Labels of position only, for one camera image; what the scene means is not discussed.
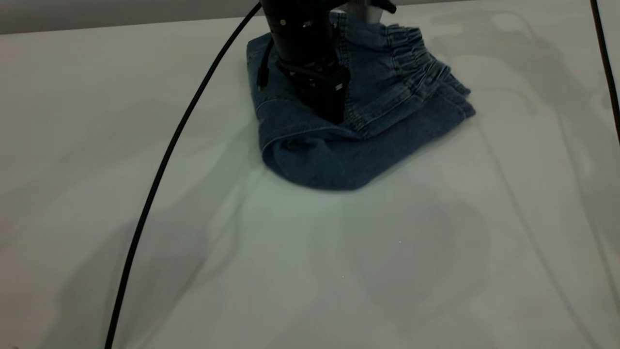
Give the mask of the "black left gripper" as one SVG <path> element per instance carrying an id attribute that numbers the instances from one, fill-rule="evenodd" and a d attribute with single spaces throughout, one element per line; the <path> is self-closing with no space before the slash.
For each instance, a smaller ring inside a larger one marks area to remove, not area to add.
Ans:
<path id="1" fill-rule="evenodd" d="M 293 84 L 301 100 L 322 119 L 338 125 L 344 120 L 350 71 L 335 62 L 298 66 L 281 60 L 276 67 Z"/>

